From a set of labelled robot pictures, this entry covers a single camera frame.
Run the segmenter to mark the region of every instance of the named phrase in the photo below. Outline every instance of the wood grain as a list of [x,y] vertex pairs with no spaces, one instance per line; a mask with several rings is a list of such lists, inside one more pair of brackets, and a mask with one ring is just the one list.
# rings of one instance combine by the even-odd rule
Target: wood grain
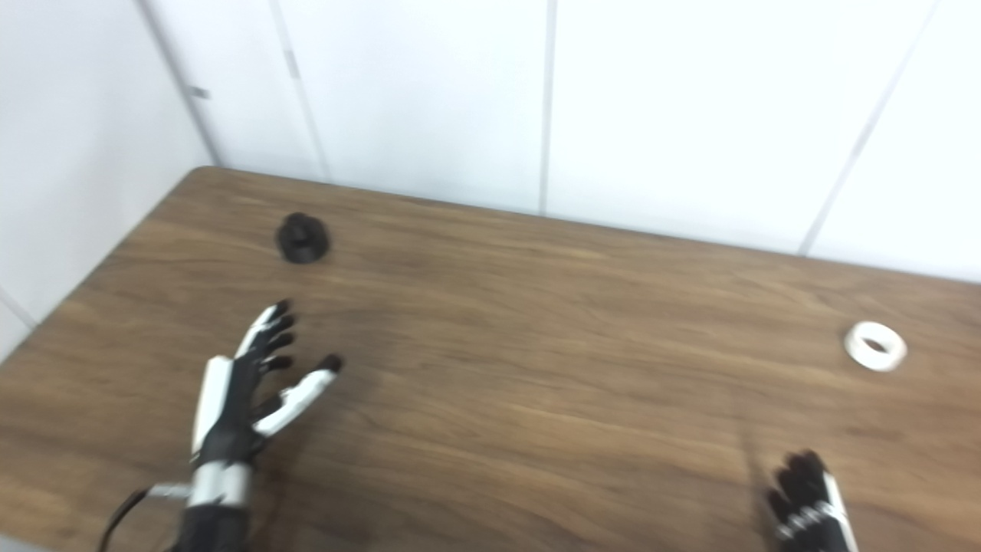
[[[296,210],[324,261],[278,258]],[[219,169],[0,370],[0,531],[90,550],[186,478],[205,360],[283,297],[298,364],[348,368],[262,457],[255,550],[762,551],[805,447],[863,552],[981,550],[981,288]],[[847,358],[861,319],[906,337],[898,371]],[[179,507],[115,549],[164,549]]]

